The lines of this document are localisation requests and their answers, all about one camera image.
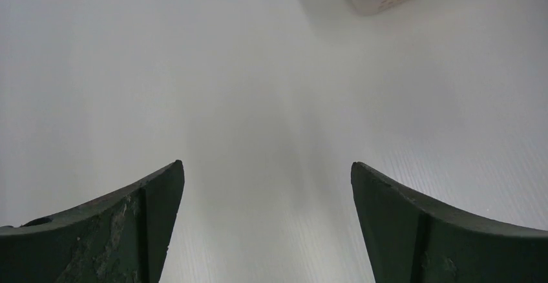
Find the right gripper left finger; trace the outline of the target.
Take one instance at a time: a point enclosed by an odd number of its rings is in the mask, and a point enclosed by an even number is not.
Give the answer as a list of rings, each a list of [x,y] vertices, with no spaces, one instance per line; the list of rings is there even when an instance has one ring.
[[[84,204],[1,228],[2,282],[158,282],[184,191],[175,161]]]

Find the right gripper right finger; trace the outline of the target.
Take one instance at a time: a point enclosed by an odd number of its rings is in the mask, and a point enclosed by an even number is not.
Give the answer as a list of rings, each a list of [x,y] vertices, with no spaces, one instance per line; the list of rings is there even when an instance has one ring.
[[[376,282],[546,282],[547,232],[458,209],[355,162],[353,199]]]

